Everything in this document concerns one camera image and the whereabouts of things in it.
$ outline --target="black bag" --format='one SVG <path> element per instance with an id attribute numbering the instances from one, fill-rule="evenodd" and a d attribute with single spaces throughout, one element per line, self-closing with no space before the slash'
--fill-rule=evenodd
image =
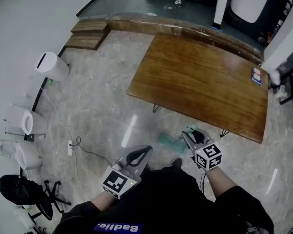
<path id="1" fill-rule="evenodd" d="M 0 192 L 17 205 L 35 205 L 41 201 L 42 186 L 18 175 L 4 175 L 0 178 Z"/>

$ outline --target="toilet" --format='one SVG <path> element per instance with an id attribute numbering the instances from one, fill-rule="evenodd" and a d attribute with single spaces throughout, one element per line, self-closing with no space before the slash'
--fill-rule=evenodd
<path id="1" fill-rule="evenodd" d="M 12 105 L 6 111 L 5 120 L 13 127 L 22 128 L 27 134 L 45 134 L 48 122 L 33 111 Z"/>
<path id="2" fill-rule="evenodd" d="M 42 163 L 37 148 L 25 140 L 14 142 L 0 139 L 0 156 L 15 159 L 23 170 L 40 167 Z"/>

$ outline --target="shoe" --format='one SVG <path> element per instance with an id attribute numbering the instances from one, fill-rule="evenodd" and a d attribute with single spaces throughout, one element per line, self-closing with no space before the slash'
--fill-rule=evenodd
<path id="1" fill-rule="evenodd" d="M 177 166 L 177 167 L 181 168 L 181 166 L 182 166 L 182 159 L 181 158 L 174 159 L 171 162 L 170 166 Z"/>

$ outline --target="wooden stair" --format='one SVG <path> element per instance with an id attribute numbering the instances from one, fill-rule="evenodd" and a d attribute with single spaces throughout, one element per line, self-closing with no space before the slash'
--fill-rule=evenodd
<path id="1" fill-rule="evenodd" d="M 73 35 L 65 44 L 66 48 L 98 50 L 111 31 L 105 21 L 88 19 L 79 21 L 71 30 Z"/>

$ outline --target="brown tabletop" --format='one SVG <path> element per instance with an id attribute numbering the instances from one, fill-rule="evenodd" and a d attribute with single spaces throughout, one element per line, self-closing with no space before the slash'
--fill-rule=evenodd
<path id="1" fill-rule="evenodd" d="M 225 50 L 166 34 L 154 37 L 127 94 L 262 143 L 267 72 Z"/>

